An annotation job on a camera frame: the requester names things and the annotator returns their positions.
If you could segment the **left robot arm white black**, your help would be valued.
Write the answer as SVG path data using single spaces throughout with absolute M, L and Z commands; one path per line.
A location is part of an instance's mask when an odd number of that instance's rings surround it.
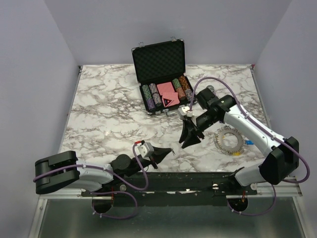
M 158 148 L 150 143 L 137 146 L 140 154 L 130 158 L 126 154 L 117 156 L 108 164 L 89 163 L 80 160 L 75 151 L 66 151 L 55 154 L 35 162 L 36 193 L 39 195 L 56 192 L 62 188 L 77 188 L 96 192 L 104 196 L 110 186 L 120 182 L 127 183 L 125 177 L 138 172 L 144 175 L 144 169 L 158 164 L 172 152 L 171 148 Z

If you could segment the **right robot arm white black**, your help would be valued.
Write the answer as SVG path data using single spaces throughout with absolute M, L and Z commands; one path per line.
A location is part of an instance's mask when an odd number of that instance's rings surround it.
M 265 160 L 251 167 L 234 172 L 228 181 L 228 189 L 239 194 L 252 183 L 279 184 L 299 166 L 299 142 L 294 137 L 286 139 L 263 125 L 238 105 L 234 97 L 218 98 L 210 89 L 202 90 L 196 99 L 203 114 L 196 117 L 188 106 L 178 109 L 183 121 L 179 139 L 182 148 L 195 145 L 204 138 L 203 132 L 217 122 L 224 122 L 250 139 L 260 150 Z

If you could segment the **silver disc keyring holder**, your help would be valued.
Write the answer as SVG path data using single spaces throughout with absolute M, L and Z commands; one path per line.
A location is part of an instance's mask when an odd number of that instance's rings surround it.
M 232 155 L 235 152 L 244 152 L 244 138 L 235 128 L 223 126 L 214 133 L 216 148 L 223 154 Z

